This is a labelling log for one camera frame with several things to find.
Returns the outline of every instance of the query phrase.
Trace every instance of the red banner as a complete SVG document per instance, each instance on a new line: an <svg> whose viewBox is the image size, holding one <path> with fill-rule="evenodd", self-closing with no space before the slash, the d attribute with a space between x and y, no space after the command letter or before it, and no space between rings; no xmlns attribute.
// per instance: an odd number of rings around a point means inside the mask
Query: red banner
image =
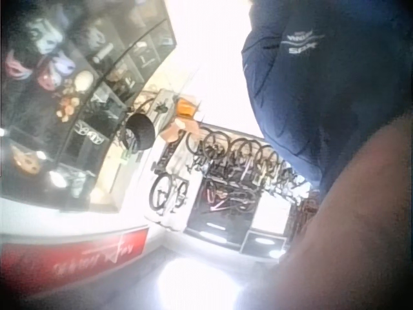
<svg viewBox="0 0 413 310"><path fill-rule="evenodd" d="M1 276L21 294L55 289L87 279L139 256L148 229L76 243L4 243Z"/></svg>

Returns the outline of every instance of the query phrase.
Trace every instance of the white wall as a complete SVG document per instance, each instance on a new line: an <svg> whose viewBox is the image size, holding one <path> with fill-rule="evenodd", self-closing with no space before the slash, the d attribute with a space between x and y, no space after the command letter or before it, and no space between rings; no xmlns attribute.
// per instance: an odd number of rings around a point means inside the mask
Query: white wall
<svg viewBox="0 0 413 310"><path fill-rule="evenodd" d="M167 84L201 100L205 123L262 137L241 59L250 32L249 1L166 0L166 5L178 44L165 65Z"/></svg>

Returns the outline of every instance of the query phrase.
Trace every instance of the bike shop display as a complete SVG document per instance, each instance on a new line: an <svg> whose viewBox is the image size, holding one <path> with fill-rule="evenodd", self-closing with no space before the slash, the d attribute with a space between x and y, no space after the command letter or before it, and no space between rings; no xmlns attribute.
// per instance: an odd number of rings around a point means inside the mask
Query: bike shop display
<svg viewBox="0 0 413 310"><path fill-rule="evenodd" d="M197 145L191 140L187 135L187 169L201 171L203 181L185 233L240 251L264 192L300 203L296 189L305 180L270 145L212 127L201 127Z"/></svg>
<svg viewBox="0 0 413 310"><path fill-rule="evenodd" d="M2 196L86 210L111 143L135 154L155 140L134 101L176 45L164 1L4 9Z"/></svg>

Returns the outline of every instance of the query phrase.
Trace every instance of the glass shelf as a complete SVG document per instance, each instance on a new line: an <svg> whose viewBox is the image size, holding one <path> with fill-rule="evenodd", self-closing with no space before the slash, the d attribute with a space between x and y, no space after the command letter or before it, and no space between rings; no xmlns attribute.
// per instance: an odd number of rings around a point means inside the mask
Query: glass shelf
<svg viewBox="0 0 413 310"><path fill-rule="evenodd" d="M14 27L5 28L5 55L13 50L12 61L32 72L19 79L2 66L2 196L42 207L88 208L127 108L167 57L165 45L175 46L166 38L172 34L168 23L154 28L168 19L163 0L107 2L41 0L33 11L19 5L6 10ZM37 31L27 21L37 23ZM142 38L149 30L154 35ZM52 42L40 44L44 38ZM36 160L39 172L22 170L16 147L33 160L37 152L45 155ZM67 186L56 187L50 171L65 175Z"/></svg>
<svg viewBox="0 0 413 310"><path fill-rule="evenodd" d="M97 174L99 158L105 156L109 144L107 137L79 119L62 154L61 163Z"/></svg>
<svg viewBox="0 0 413 310"><path fill-rule="evenodd" d="M168 21L164 21L158 27L153 29L150 36L161 61L165 60L176 46L174 35L170 29Z"/></svg>
<svg viewBox="0 0 413 310"><path fill-rule="evenodd" d="M161 63L156 48L150 35L137 42L128 52L128 55L142 73L145 81L148 81Z"/></svg>

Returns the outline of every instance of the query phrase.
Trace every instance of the hanging bicycle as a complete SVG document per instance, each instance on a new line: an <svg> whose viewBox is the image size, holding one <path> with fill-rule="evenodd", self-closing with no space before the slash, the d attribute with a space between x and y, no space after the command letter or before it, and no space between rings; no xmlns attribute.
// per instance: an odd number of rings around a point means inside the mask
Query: hanging bicycle
<svg viewBox="0 0 413 310"><path fill-rule="evenodd" d="M258 201L257 194L253 190L217 185L212 180L206 181L205 190L210 206L208 212L235 209L240 213L249 213L255 209Z"/></svg>
<svg viewBox="0 0 413 310"><path fill-rule="evenodd" d="M185 204L187 192L188 181L164 172L156 178L150 189L149 206L162 216L175 213Z"/></svg>

